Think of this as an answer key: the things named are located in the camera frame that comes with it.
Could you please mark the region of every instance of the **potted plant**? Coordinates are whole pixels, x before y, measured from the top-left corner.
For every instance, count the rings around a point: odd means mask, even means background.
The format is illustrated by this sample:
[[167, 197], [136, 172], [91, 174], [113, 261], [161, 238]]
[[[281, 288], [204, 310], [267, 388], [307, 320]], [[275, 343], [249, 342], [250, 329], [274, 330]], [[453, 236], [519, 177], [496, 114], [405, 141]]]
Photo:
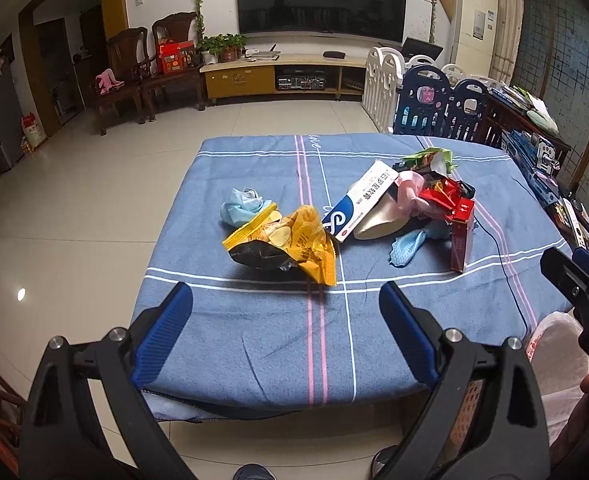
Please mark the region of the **potted plant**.
[[208, 38], [204, 36], [204, 39], [199, 43], [199, 51], [204, 64], [212, 65], [218, 62], [218, 57], [223, 52], [223, 45], [219, 37]]
[[222, 62], [236, 61], [241, 57], [241, 49], [246, 44], [246, 37], [241, 34], [226, 34], [225, 36], [219, 35], [221, 38], [223, 52], [219, 59]]

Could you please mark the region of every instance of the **blue face mask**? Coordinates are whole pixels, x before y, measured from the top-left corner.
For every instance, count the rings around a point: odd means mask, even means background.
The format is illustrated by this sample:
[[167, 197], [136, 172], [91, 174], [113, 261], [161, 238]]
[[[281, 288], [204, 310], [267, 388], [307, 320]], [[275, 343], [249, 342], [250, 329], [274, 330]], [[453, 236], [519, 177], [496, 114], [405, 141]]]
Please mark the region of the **blue face mask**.
[[221, 206], [221, 219], [228, 225], [241, 227], [271, 203], [270, 200], [263, 200], [254, 189], [233, 189], [228, 200]]
[[433, 220], [424, 228], [415, 229], [397, 238], [390, 253], [390, 263], [395, 267], [405, 267], [427, 238], [445, 240], [451, 234], [452, 229], [445, 221]]

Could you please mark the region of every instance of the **pink stripe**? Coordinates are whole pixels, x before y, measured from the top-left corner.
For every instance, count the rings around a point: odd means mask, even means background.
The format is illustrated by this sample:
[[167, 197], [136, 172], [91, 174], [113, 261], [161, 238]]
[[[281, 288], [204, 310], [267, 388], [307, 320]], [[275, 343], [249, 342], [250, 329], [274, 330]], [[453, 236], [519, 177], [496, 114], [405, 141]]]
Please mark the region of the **pink stripe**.
[[[310, 205], [313, 204], [313, 190], [310, 185], [310, 173], [308, 172], [308, 156], [305, 153], [305, 144], [303, 137], [301, 139], [301, 150], [303, 153], [303, 167], [305, 168], [305, 178], [308, 183], [308, 199]], [[321, 377], [323, 380], [323, 403], [328, 402], [328, 366], [326, 361], [326, 324], [325, 324], [325, 308], [323, 305], [323, 290], [319, 285], [319, 339], [321, 340]]]
[[[432, 142], [430, 141], [430, 139], [428, 137], [423, 137], [426, 141], [426, 143], [429, 146], [433, 146], [434, 144], [432, 144]], [[457, 170], [453, 171], [453, 175], [461, 180], [460, 175], [457, 173]], [[524, 290], [523, 285], [521, 284], [521, 280], [519, 279], [519, 275], [517, 273], [517, 271], [515, 270], [515, 268], [512, 265], [512, 261], [510, 260], [510, 251], [508, 251], [508, 243], [504, 237], [503, 234], [503, 230], [501, 228], [501, 226], [499, 225], [499, 223], [492, 218], [491, 214], [488, 213], [488, 211], [481, 205], [481, 202], [477, 199], [475, 200], [476, 205], [479, 206], [478, 211], [479, 214], [483, 217], [483, 219], [488, 222], [491, 225], [492, 230], [499, 236], [499, 241], [501, 242], [501, 249], [503, 250], [503, 253], [506, 255], [504, 257], [505, 261], [506, 261], [506, 265], [508, 266], [508, 269], [511, 270], [511, 272], [513, 273], [512, 275], [512, 279], [515, 282], [515, 285], [517, 286], [517, 294], [519, 295], [519, 299], [526, 305], [528, 312], [530, 314], [531, 320], [533, 322], [533, 326], [532, 326], [532, 330], [534, 330], [537, 326], [537, 316], [535, 316], [535, 313], [533, 311], [532, 305], [530, 305], [530, 302], [528, 301], [528, 298], [526, 296], [526, 291]]]
[[313, 293], [308, 280], [308, 403], [315, 404], [315, 360], [313, 359]]
[[[301, 177], [301, 162], [299, 159], [299, 142], [297, 136], [294, 136], [294, 147], [297, 150], [297, 177], [299, 178], [299, 199], [303, 205], [303, 180]], [[310, 290], [310, 282], [308, 282], [308, 298], [307, 298], [307, 313], [308, 313], [308, 403], [310, 406], [315, 404], [315, 359], [313, 349], [313, 292]]]
[[319, 285], [319, 325], [321, 326], [321, 374], [323, 376], [323, 403], [328, 403], [328, 364], [326, 362], [326, 314], [323, 288]]
[[[499, 223], [492, 217], [492, 215], [488, 212], [488, 210], [486, 208], [484, 208], [481, 204], [479, 204], [479, 207], [481, 208], [480, 211], [485, 213], [485, 216], [487, 216], [487, 219], [490, 222], [490, 224], [494, 225], [494, 227], [496, 228], [497, 234], [499, 234], [499, 238], [501, 239], [501, 244], [504, 246], [505, 253], [510, 254], [510, 251], [508, 250], [508, 242], [504, 236], [503, 229], [501, 228]], [[517, 277], [516, 270], [512, 266], [512, 262], [510, 261], [509, 256], [507, 256], [507, 260], [508, 260], [508, 266], [510, 267], [512, 272], [515, 273], [515, 275], [514, 275], [515, 282], [516, 282], [518, 288], [521, 290], [521, 294], [523, 295], [522, 300], [524, 301], [524, 303], [526, 303], [526, 306], [528, 307], [530, 317], [532, 318], [532, 321], [533, 321], [533, 330], [534, 330], [537, 328], [537, 315], [535, 314], [535, 311], [533, 310], [533, 307], [530, 304], [530, 301], [528, 301], [528, 296], [526, 295], [526, 291], [524, 290], [524, 286], [521, 284], [521, 280]]]

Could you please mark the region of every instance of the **cardboard box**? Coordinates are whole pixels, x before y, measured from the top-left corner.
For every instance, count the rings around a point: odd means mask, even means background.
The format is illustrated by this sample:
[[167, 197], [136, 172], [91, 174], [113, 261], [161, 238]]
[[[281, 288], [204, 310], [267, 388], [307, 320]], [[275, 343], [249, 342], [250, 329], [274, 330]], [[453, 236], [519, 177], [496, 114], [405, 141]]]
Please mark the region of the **cardboard box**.
[[462, 198], [453, 215], [453, 247], [450, 267], [463, 272], [473, 251], [473, 229], [475, 228], [475, 201]]
[[375, 161], [323, 219], [324, 229], [342, 242], [372, 209], [399, 176], [381, 160]]
[[159, 60], [164, 74], [181, 72], [194, 64], [196, 52], [193, 41], [162, 43], [159, 45]]

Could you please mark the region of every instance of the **red cigarette box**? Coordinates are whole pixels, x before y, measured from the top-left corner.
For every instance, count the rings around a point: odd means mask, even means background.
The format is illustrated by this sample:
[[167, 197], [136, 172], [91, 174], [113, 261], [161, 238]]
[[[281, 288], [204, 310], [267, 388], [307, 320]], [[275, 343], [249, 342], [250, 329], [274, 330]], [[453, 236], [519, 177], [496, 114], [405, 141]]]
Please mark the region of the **red cigarette box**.
[[193, 64], [194, 41], [162, 43], [159, 45], [159, 59], [164, 74], [180, 72]]
[[463, 272], [473, 250], [475, 227], [475, 201], [462, 198], [453, 214], [453, 248], [450, 260], [452, 270]]

